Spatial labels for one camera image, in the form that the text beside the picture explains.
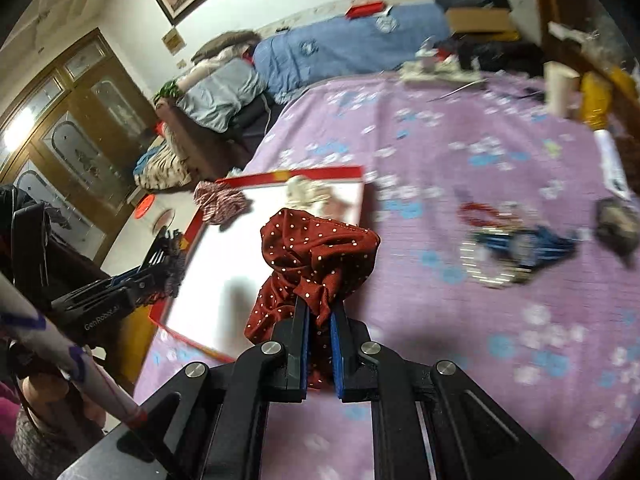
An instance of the brown cloth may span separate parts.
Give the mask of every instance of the brown cloth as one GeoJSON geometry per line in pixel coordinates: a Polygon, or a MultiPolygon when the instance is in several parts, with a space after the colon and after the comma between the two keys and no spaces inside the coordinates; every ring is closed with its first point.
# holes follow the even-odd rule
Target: brown cloth
{"type": "Polygon", "coordinates": [[[296,296],[315,317],[310,332],[310,386],[331,377],[328,319],[334,301],[355,292],[373,272],[380,237],[373,231],[305,211],[281,209],[261,230],[262,255],[273,274],[258,294],[244,335],[258,344],[292,317],[296,296]]]}
{"type": "Polygon", "coordinates": [[[250,202],[240,189],[226,182],[200,181],[193,192],[193,201],[204,213],[202,219],[211,225],[227,224],[249,209],[250,202]]]}

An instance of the clothing pile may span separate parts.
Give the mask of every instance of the clothing pile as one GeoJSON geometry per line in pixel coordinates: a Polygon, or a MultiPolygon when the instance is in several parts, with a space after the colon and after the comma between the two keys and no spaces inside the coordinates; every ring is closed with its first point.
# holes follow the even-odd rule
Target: clothing pile
{"type": "Polygon", "coordinates": [[[252,30],[226,32],[194,54],[195,66],[184,76],[167,82],[154,96],[175,98],[176,104],[195,123],[219,133],[231,119],[266,88],[251,62],[260,41],[252,30]]]}
{"type": "Polygon", "coordinates": [[[164,139],[158,137],[140,157],[133,170],[136,185],[143,189],[169,189],[186,186],[191,182],[191,175],[185,163],[187,155],[165,123],[162,123],[161,131],[164,139]]]}

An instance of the orange lid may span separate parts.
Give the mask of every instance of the orange lid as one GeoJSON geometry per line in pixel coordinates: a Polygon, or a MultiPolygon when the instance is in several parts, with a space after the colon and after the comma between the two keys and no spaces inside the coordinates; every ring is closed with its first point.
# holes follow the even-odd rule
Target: orange lid
{"type": "Polygon", "coordinates": [[[136,220],[142,218],[145,215],[145,213],[149,211],[149,208],[151,208],[151,205],[153,204],[155,199],[156,199],[155,195],[145,196],[140,201],[140,203],[136,206],[136,209],[133,212],[133,218],[135,218],[136,220]]]}

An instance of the blue gripper pad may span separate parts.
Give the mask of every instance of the blue gripper pad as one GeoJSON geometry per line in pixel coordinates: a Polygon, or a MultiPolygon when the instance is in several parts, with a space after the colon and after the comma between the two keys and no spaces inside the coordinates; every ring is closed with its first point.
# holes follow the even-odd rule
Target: blue gripper pad
{"type": "Polygon", "coordinates": [[[340,339],[338,338],[335,314],[331,314],[329,323],[331,330],[331,354],[334,369],[335,394],[338,396],[338,399],[341,399],[344,394],[344,377],[342,376],[342,353],[340,352],[340,339]]]}
{"type": "Polygon", "coordinates": [[[302,389],[306,396],[306,386],[308,384],[307,376],[308,369],[306,368],[306,364],[308,363],[308,353],[309,353],[309,309],[308,307],[305,309],[305,331],[302,338],[302,355],[300,358],[300,389],[302,389]]]}

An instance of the gray pillow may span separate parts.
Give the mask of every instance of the gray pillow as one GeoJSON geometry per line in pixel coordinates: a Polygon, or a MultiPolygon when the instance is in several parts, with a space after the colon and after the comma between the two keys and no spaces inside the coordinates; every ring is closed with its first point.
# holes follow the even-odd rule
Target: gray pillow
{"type": "Polygon", "coordinates": [[[197,51],[191,60],[194,64],[201,62],[203,59],[216,57],[220,52],[228,47],[238,43],[258,44],[262,41],[260,34],[252,30],[232,30],[220,34],[213,40],[207,41],[199,51],[197,51]]]}

